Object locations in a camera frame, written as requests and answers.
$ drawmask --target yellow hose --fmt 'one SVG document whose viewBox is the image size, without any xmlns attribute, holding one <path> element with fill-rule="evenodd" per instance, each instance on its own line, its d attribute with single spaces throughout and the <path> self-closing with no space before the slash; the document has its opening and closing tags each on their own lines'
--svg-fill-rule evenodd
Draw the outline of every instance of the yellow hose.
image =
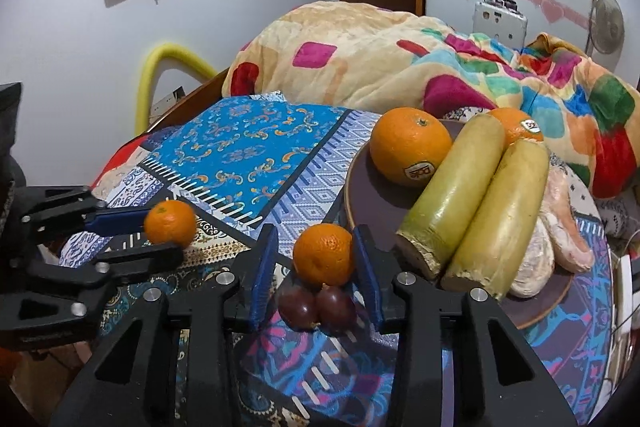
<svg viewBox="0 0 640 427">
<path fill-rule="evenodd" d="M 136 102 L 136 136 L 144 133 L 149 127 L 151 90 L 156 68 L 163 58 L 179 60 L 185 66 L 191 68 L 194 73 L 203 76 L 206 80 L 210 80 L 218 74 L 215 69 L 198 57 L 198 55 L 178 44 L 161 44 L 155 48 L 146 58 L 145 65 L 142 68 L 142 76 L 140 76 L 138 100 Z"/>
</svg>

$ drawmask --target fan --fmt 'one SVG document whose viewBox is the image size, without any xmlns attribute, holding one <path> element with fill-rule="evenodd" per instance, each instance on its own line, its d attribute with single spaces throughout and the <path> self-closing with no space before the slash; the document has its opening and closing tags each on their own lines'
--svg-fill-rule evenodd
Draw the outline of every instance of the fan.
<svg viewBox="0 0 640 427">
<path fill-rule="evenodd" d="M 600 53 L 617 51 L 625 38 L 622 10 L 616 0 L 594 0 L 589 20 L 589 40 Z"/>
</svg>

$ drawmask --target blanket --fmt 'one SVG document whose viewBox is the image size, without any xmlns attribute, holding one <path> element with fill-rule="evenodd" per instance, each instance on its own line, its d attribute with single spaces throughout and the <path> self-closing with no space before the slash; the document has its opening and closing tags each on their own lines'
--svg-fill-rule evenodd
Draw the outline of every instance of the blanket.
<svg viewBox="0 0 640 427">
<path fill-rule="evenodd" d="M 640 161 L 640 95 L 546 34 L 522 51 L 433 17 L 316 2 L 271 23 L 236 57 L 223 96 L 280 90 L 296 103 L 384 113 L 516 107 L 597 198 L 619 194 Z"/>
</svg>

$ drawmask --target wall socket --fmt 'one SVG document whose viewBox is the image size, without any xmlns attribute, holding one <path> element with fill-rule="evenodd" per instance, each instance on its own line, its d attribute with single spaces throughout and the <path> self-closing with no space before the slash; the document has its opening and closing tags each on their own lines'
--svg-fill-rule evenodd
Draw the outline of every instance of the wall socket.
<svg viewBox="0 0 640 427">
<path fill-rule="evenodd" d="M 168 94 L 159 102 L 156 102 L 149 112 L 149 125 L 153 124 L 156 120 L 158 120 L 164 113 L 166 113 L 169 109 L 174 107 L 178 100 L 184 98 L 184 88 L 180 86 L 171 94 Z"/>
</svg>

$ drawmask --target brown plate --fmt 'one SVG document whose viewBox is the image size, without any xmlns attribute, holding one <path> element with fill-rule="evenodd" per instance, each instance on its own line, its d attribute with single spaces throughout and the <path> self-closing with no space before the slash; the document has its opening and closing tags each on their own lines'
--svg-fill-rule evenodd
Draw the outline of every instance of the brown plate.
<svg viewBox="0 0 640 427">
<path fill-rule="evenodd" d="M 458 136 L 463 124 L 442 122 L 452 139 Z M 351 162 L 344 186 L 347 219 L 351 228 L 369 225 L 379 248 L 391 250 L 395 245 L 396 230 L 404 214 L 414 206 L 421 190 L 393 184 L 374 167 L 366 143 Z M 530 299 L 507 295 L 500 303 L 502 309 L 518 327 L 526 328 L 542 320 L 556 307 L 569 291 L 573 275 L 559 266 L 542 291 Z"/>
</svg>

